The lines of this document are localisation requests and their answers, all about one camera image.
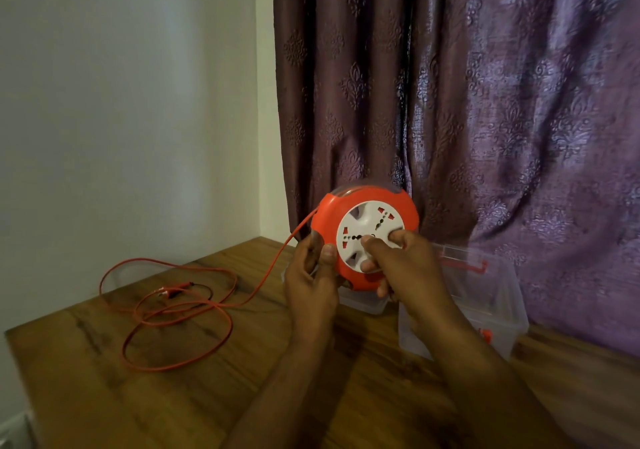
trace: white wall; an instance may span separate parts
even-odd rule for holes
[[[259,235],[255,12],[0,0],[0,332],[94,296],[120,259]],[[16,380],[3,339],[0,421],[25,407]]]
[[[289,216],[282,172],[280,122],[276,97],[276,54],[273,0],[255,0],[258,66],[258,162],[260,170],[260,235],[284,242]]]

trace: curtain fold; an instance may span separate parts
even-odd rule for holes
[[[361,177],[511,258],[534,322],[640,355],[640,0],[274,0],[292,226]]]

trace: hand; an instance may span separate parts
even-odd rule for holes
[[[340,278],[335,272],[337,248],[309,235],[296,247],[284,275],[284,294],[293,322],[292,342],[326,347],[332,339]],[[318,265],[315,277],[310,273]]]
[[[362,263],[363,272],[381,268],[385,279],[378,287],[378,296],[395,294],[406,307],[413,331],[417,320],[428,316],[436,306],[451,307],[451,295],[442,278],[442,270],[431,243],[423,236],[408,230],[395,230],[389,240],[404,249],[393,249],[380,238],[362,237],[361,243],[371,260]]]

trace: person's right arm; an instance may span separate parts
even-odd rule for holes
[[[431,244],[417,233],[397,230],[389,240],[365,236],[362,245],[409,313],[412,330],[440,366],[451,397],[476,440],[487,448],[572,448],[524,381],[491,348],[458,309],[447,291]]]

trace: orange cable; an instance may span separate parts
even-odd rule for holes
[[[188,266],[188,265],[177,265],[177,264],[173,264],[173,263],[170,263],[170,262],[151,259],[151,258],[147,258],[147,257],[136,257],[136,258],[132,258],[132,259],[123,260],[122,262],[118,262],[116,265],[114,265],[109,270],[107,270],[107,272],[102,276],[102,279],[100,280],[100,285],[98,286],[98,294],[99,294],[99,296],[104,300],[104,302],[107,304],[107,307],[110,310],[116,311],[118,313],[131,313],[133,315],[133,319],[137,323],[135,325],[135,327],[133,328],[133,330],[131,330],[131,332],[127,335],[127,337],[125,338],[124,342],[122,343],[122,349],[120,351],[120,356],[121,356],[124,364],[126,364],[129,368],[132,368],[133,370],[139,370],[141,372],[164,372],[164,371],[167,371],[167,370],[173,370],[174,368],[179,368],[181,366],[185,366],[187,364],[190,364],[190,363],[193,363],[195,361],[201,360],[205,356],[209,356],[210,354],[212,354],[213,352],[218,350],[228,340],[229,336],[231,336],[231,331],[233,330],[233,327],[234,327],[234,323],[233,323],[233,320],[231,319],[231,316],[228,315],[228,313],[225,311],[224,308],[227,308],[227,309],[228,308],[239,308],[240,306],[243,306],[244,304],[246,304],[247,302],[249,302],[250,300],[253,299],[253,297],[257,294],[257,292],[260,290],[260,288],[262,288],[262,285],[267,280],[267,277],[269,277],[269,274],[271,274],[271,271],[273,270],[273,266],[276,264],[276,260],[278,260],[278,257],[280,257],[280,254],[284,250],[284,247],[289,242],[291,242],[291,239],[294,237],[294,235],[296,235],[300,231],[300,229],[307,224],[307,222],[311,219],[311,217],[314,216],[316,211],[317,211],[317,209],[314,209],[311,213],[309,213],[307,215],[307,217],[304,220],[302,220],[300,222],[300,224],[293,230],[293,232],[291,232],[291,235],[289,235],[289,238],[287,238],[287,240],[282,244],[282,247],[280,248],[280,250],[278,250],[278,253],[276,254],[276,257],[271,262],[271,265],[267,269],[267,272],[265,273],[264,277],[260,280],[260,282],[255,287],[255,289],[252,291],[252,293],[249,295],[249,297],[247,299],[245,299],[244,301],[242,301],[242,302],[237,302],[236,304],[225,304],[225,301],[235,292],[236,287],[237,287],[237,280],[238,280],[238,277],[237,277],[236,273],[233,272],[232,270],[227,269],[227,268],[222,268],[222,267],[193,267],[193,266]],[[186,283],[178,284],[177,286],[174,286],[174,287],[163,287],[163,288],[156,289],[155,291],[150,292],[145,297],[143,297],[138,302],[138,304],[136,304],[136,306],[133,309],[124,308],[122,306],[113,306],[112,304],[109,304],[108,301],[105,299],[104,293],[102,291],[102,286],[104,284],[105,279],[108,277],[109,274],[111,274],[118,267],[120,267],[120,266],[122,266],[122,265],[124,265],[126,263],[129,263],[129,262],[137,262],[137,261],[151,262],[151,263],[155,263],[155,264],[159,264],[159,265],[165,265],[166,267],[181,268],[181,269],[184,269],[184,270],[199,270],[199,271],[207,271],[207,272],[223,272],[223,273],[228,274],[228,275],[231,276],[231,278],[233,279],[233,286],[229,290],[229,292],[227,294],[225,294],[225,296],[222,299],[220,299],[219,301],[208,300],[207,298],[202,297],[200,294],[197,294],[197,293],[193,292],[192,290],[187,289],[188,286],[191,285],[191,283],[186,282]],[[167,297],[171,293],[187,293],[189,295],[192,295],[193,297],[196,297],[196,300],[180,302],[179,304],[172,304],[171,306],[166,306],[166,307],[164,307],[162,309],[156,309],[154,311],[142,311],[140,309],[142,304],[144,304],[144,302],[146,300],[148,300],[153,295],[158,295],[160,293],[166,294]],[[194,308],[198,308],[199,306],[205,306],[205,307],[202,308],[202,309],[194,309]],[[218,342],[218,344],[215,345],[213,348],[205,351],[203,354],[195,356],[195,357],[190,358],[190,359],[187,359],[185,361],[181,361],[179,363],[170,364],[170,365],[167,365],[167,366],[140,366],[140,365],[132,363],[127,358],[127,346],[129,345],[129,343],[133,339],[134,335],[143,326],[150,326],[150,327],[171,326],[171,325],[174,325],[174,324],[179,324],[179,323],[181,323],[183,321],[187,321],[188,319],[191,319],[191,318],[193,318],[195,316],[201,315],[201,314],[203,314],[203,313],[205,313],[207,311],[211,311],[212,309],[217,309],[220,313],[222,313],[222,315],[228,321],[229,328],[228,328],[227,332],[225,333],[225,335],[222,337],[222,339]],[[155,316],[158,316],[158,315],[161,315],[161,314],[179,314],[179,313],[186,313],[186,312],[188,312],[188,314],[180,316],[180,317],[178,317],[176,319],[169,320],[169,321],[161,321],[161,322],[150,322],[149,321],[151,318],[153,318]]]

